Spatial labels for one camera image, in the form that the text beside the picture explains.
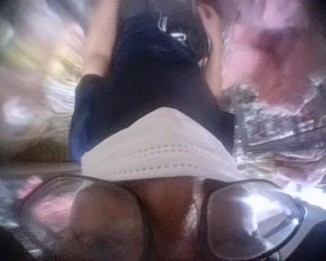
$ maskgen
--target navy blue clothing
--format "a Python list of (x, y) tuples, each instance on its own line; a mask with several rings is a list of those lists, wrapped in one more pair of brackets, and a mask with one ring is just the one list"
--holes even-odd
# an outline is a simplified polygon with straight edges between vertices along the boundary
[(157, 15), (130, 18), (118, 40), (110, 76), (89, 74), (80, 81), (69, 135), (75, 161), (161, 107), (178, 109), (232, 151), (234, 118), (220, 112), (191, 51), (157, 24)]

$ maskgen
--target blurred background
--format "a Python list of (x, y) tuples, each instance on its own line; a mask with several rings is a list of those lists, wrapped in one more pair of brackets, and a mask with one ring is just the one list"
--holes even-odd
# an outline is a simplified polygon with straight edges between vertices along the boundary
[[(18, 234), (11, 207), (28, 177), (79, 174), (67, 138), (96, 2), (0, 1), (0, 225)], [(222, 108), (236, 117), (234, 158), (244, 177), (326, 193), (326, 1), (295, 0), (286, 9), (279, 0), (203, 2), (217, 8), (225, 25)], [(144, 5), (169, 14), (197, 4), (127, 1), (124, 13)], [(290, 74), (279, 77), (269, 60), (268, 69), (237, 62), (267, 52), (279, 55)], [(249, 71), (261, 78), (240, 81), (239, 73)], [(285, 81), (268, 90), (272, 76)]]

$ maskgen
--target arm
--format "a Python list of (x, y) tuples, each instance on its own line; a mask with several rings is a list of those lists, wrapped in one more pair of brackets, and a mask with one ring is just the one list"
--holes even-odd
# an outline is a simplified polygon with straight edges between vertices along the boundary
[(100, 0), (94, 8), (85, 46), (85, 74), (101, 77), (109, 73), (117, 33), (121, 0)]
[(222, 96), (222, 22), (217, 12), (209, 5), (198, 7), (200, 19), (211, 40), (211, 50), (205, 68), (205, 80), (216, 98)]

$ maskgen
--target white face mask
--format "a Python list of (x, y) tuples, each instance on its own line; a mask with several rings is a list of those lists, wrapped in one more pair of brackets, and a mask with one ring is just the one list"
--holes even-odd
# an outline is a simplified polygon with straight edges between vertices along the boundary
[(105, 139), (83, 155), (81, 166), (84, 175), (107, 181), (177, 176), (245, 179), (219, 140), (170, 108), (158, 109)]

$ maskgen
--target eyeglasses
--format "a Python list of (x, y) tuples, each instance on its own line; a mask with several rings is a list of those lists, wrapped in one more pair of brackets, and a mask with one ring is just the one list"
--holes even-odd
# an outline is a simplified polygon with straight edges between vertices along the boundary
[[(205, 260), (266, 258), (297, 234), (306, 213), (271, 182), (229, 183), (205, 198), (198, 245)], [(151, 228), (139, 198), (101, 179), (53, 178), (31, 192), (17, 214), (27, 236), (58, 257), (145, 260), (148, 252)]]

